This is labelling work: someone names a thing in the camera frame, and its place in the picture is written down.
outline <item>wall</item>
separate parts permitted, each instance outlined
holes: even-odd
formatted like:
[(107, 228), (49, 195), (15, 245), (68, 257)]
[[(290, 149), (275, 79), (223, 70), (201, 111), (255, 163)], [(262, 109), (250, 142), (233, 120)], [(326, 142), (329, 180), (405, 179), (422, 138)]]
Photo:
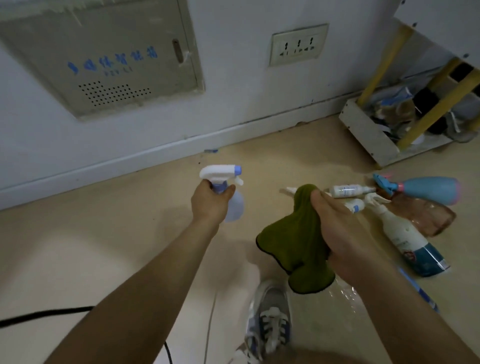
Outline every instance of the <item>wall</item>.
[[(190, 0), (206, 92), (90, 122), (78, 122), (0, 49), (0, 192), (362, 89), (396, 29), (397, 5)], [(273, 33), (322, 23), (330, 27), (319, 59), (267, 67)], [(423, 52), (430, 45), (412, 39), (388, 78), (450, 58), (436, 46)]]

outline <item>microfiber towel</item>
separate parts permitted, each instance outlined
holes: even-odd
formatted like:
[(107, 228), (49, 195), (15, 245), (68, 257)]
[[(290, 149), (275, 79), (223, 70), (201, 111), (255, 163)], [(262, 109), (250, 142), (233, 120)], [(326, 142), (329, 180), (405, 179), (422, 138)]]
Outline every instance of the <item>microfiber towel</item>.
[(293, 213), (267, 226), (257, 236), (257, 246), (272, 255), (288, 273), (295, 293), (323, 291), (335, 280), (327, 265), (330, 253), (320, 231), (320, 218), (310, 203), (317, 187), (306, 184), (295, 192)]

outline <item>yellow pole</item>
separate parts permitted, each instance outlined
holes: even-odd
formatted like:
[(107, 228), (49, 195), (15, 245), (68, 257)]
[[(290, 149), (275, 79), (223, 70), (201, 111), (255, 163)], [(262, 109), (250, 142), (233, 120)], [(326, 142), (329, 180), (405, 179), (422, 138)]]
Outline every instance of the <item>yellow pole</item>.
[(462, 61), (460, 58), (452, 58), (431, 80), (428, 82), (427, 87), (433, 91), (448, 77), (451, 71), (453, 71)]
[(402, 24), (399, 27), (396, 32), (395, 38), (392, 40), (392, 43), (390, 43), (390, 49), (388, 49), (388, 51), (382, 56), (382, 60), (380, 61), (380, 64), (375, 71), (375, 74), (373, 75), (367, 87), (363, 90), (362, 94), (357, 100), (358, 106), (362, 108), (365, 103), (370, 99), (370, 96), (372, 96), (375, 88), (382, 80), (382, 77), (388, 70), (388, 67), (390, 67), (396, 55), (399, 53), (403, 45), (407, 42), (407, 40), (411, 37), (412, 34), (413, 29), (409, 26)]
[(475, 119), (471, 120), (469, 123), (468, 123), (468, 129), (469, 130), (472, 130), (472, 131), (475, 131), (477, 130), (478, 128), (480, 128), (480, 114), (478, 114)]
[(408, 133), (398, 141), (396, 146), (403, 150), (424, 133), (433, 123), (440, 119), (453, 105), (459, 102), (463, 96), (471, 92), (480, 84), (480, 71), (473, 69), (458, 85), (442, 98), (433, 109), (431, 109), (423, 118), (421, 118)]

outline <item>wall socket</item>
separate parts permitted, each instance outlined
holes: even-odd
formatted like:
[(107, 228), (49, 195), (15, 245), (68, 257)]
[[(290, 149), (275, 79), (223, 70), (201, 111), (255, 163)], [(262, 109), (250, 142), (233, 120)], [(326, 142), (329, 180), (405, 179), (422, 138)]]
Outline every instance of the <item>wall socket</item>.
[(272, 35), (270, 66), (317, 58), (324, 47), (328, 24)]

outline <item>floor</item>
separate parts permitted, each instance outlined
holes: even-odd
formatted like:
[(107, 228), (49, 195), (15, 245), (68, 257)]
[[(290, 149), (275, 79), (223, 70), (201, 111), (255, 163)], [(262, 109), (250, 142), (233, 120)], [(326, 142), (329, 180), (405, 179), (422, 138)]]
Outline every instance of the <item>floor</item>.
[[(463, 183), (463, 199), (453, 207), (457, 220), (431, 239), (452, 267), (418, 281), (477, 354), (479, 152), (477, 138), (386, 169), (398, 180), (445, 175)], [(364, 183), (373, 171), (369, 155), (336, 116), (1, 211), (0, 317), (99, 302), (188, 224), (200, 169), (219, 163), (242, 165), (245, 214), (223, 224), (212, 241), (168, 344), (175, 363), (227, 363), (241, 343), (257, 284), (267, 277), (285, 278), (254, 244), (263, 227), (292, 210), (291, 197), (280, 190), (305, 183), (322, 189)], [(359, 218), (403, 265), (379, 221), (367, 212)], [(341, 280), (324, 292), (290, 298), (295, 343), (389, 363), (361, 300)], [(2, 363), (42, 363), (82, 316), (45, 318), (0, 330)], [(164, 351), (156, 363), (167, 363)]]

